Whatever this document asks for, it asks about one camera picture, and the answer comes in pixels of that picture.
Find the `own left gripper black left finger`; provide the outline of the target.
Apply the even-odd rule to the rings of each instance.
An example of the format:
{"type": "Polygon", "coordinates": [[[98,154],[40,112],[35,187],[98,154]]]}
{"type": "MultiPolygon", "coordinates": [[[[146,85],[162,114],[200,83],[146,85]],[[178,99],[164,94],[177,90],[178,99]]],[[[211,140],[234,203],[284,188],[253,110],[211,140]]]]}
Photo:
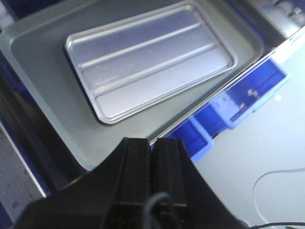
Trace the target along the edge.
{"type": "Polygon", "coordinates": [[[110,206],[142,206],[151,190],[151,150],[147,139],[123,138],[105,159],[106,174],[114,182],[109,191],[110,206]]]}

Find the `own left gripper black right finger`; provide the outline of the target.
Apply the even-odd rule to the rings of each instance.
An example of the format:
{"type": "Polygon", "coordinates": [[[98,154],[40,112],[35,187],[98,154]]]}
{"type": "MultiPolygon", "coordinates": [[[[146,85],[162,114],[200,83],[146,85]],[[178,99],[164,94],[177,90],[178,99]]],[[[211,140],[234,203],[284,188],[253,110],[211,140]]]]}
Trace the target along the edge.
{"type": "Polygon", "coordinates": [[[152,191],[170,195],[173,205],[187,207],[182,167],[176,139],[160,138],[152,151],[152,191]]]}

